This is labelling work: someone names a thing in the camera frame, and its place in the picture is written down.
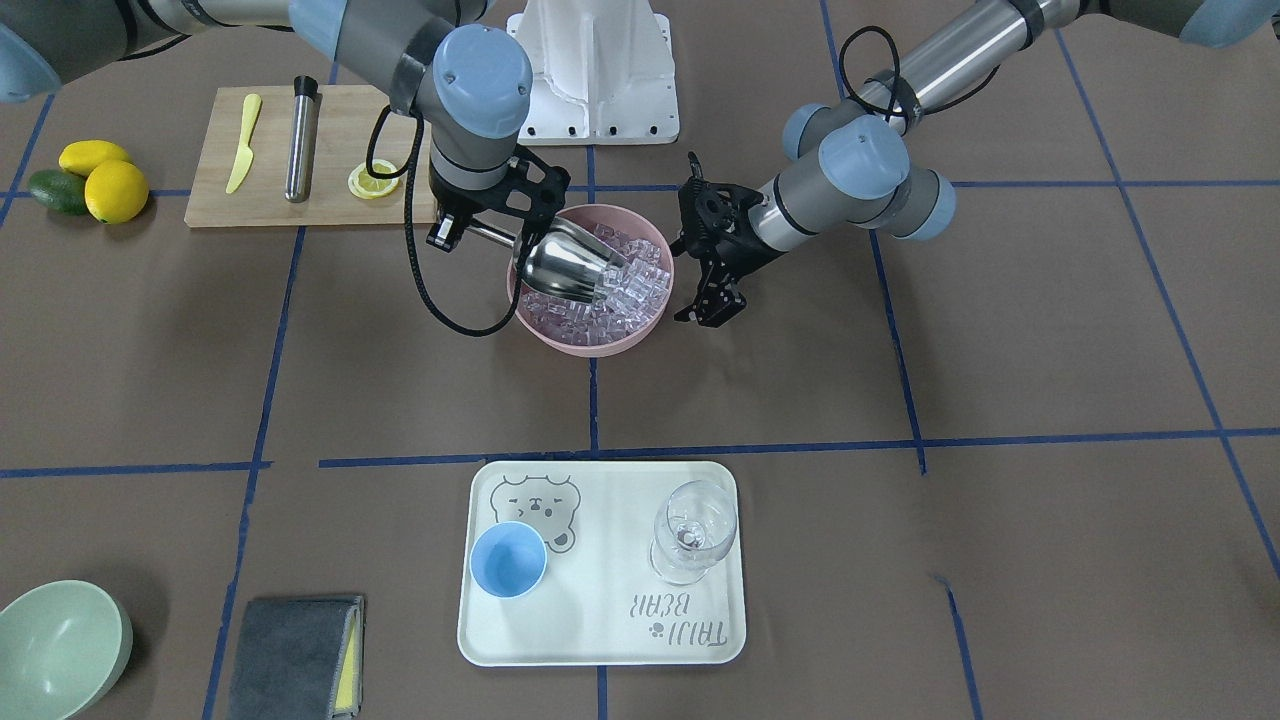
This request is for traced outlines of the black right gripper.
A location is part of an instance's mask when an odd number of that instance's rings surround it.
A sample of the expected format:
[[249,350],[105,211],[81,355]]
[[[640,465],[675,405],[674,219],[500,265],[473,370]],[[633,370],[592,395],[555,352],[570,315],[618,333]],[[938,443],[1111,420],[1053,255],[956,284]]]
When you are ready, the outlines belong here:
[[428,243],[451,251],[472,220],[495,211],[522,222],[521,234],[539,238],[564,208],[571,176],[553,167],[526,146],[488,170],[471,170],[453,163],[438,146],[430,150],[429,188],[435,199],[436,219]]

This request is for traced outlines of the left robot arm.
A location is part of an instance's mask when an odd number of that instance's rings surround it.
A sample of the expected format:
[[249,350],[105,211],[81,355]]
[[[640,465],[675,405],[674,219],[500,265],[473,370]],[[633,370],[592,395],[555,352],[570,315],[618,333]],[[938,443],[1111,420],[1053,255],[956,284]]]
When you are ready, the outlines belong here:
[[806,241],[849,224],[897,240],[931,240],[954,219],[956,191],[941,173],[915,164],[904,141],[929,117],[980,92],[1000,67],[1050,29],[1088,15],[1202,47],[1228,47],[1277,13],[1275,1],[975,1],[910,51],[879,26],[890,67],[850,81],[833,105],[808,104],[787,119],[787,158],[753,188],[708,179],[695,154],[678,190],[681,231],[673,255],[698,261],[700,278],[677,322],[719,327],[741,313],[740,282]]

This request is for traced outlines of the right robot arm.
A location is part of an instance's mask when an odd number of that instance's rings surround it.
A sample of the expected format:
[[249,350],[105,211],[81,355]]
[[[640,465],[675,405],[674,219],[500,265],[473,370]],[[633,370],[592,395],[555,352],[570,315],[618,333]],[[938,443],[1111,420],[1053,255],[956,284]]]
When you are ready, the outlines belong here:
[[485,26],[486,1],[5,1],[1,96],[26,102],[114,61],[214,29],[293,35],[430,132],[431,243],[451,250],[484,211],[539,243],[568,176],[518,141],[532,95],[526,51]]

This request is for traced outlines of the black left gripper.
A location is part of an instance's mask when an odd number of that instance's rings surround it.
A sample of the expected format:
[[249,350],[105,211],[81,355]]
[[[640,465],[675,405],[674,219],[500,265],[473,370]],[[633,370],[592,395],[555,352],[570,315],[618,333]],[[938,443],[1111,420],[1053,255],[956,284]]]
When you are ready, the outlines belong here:
[[695,152],[687,154],[687,161],[690,177],[677,192],[681,229],[672,254],[698,260],[700,277],[675,320],[719,328],[748,306],[740,288],[724,283],[760,270],[783,252],[765,243],[751,223],[750,211],[764,205],[764,193],[709,181]]

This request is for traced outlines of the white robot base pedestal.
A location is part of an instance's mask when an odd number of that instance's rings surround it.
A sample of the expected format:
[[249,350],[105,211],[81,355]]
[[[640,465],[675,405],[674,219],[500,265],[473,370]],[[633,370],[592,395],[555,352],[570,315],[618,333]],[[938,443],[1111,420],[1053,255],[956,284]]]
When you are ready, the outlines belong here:
[[680,137],[671,23],[649,1],[529,1],[506,31],[532,65],[521,143],[639,146]]

